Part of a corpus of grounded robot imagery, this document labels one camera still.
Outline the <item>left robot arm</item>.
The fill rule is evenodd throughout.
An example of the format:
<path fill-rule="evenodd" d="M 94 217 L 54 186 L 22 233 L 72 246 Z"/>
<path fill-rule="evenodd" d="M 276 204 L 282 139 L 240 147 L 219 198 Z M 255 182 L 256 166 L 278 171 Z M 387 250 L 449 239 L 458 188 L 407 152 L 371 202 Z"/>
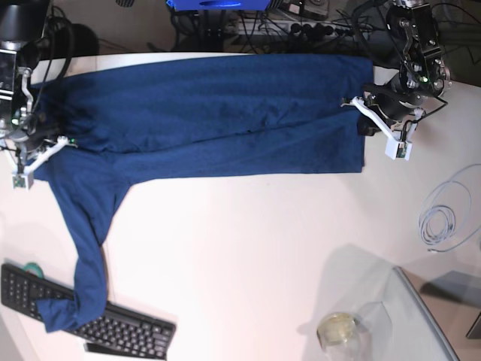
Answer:
<path fill-rule="evenodd" d="M 380 120 L 362 115 L 358 121 L 358 132 L 372 136 L 386 126 L 404 140 L 409 125 L 417 125 L 448 105 L 441 96 L 449 82 L 449 69 L 443 61 L 438 26 L 431 6 L 425 1 L 392 1 L 383 14 L 381 6 L 384 4 L 384 1 L 366 1 L 351 15 L 352 30 L 373 63 L 398 70 L 383 85 L 364 85 L 362 99 L 368 110 Z M 392 43 L 395 55 L 391 62 L 376 55 L 362 34 L 360 18 L 371 9 L 380 15 Z"/>

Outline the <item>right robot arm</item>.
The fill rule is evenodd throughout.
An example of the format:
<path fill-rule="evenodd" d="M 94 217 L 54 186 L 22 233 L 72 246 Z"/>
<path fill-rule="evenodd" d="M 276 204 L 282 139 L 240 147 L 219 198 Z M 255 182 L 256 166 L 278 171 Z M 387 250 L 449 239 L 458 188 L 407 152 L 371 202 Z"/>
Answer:
<path fill-rule="evenodd" d="M 44 125 L 38 113 L 42 89 L 31 89 L 33 71 L 44 51 L 52 65 L 56 41 L 66 32 L 65 62 L 56 76 L 65 76 L 74 55 L 73 24 L 56 16 L 50 1 L 1 2 L 1 140 L 10 141 L 21 159 L 53 143 L 58 125 Z"/>

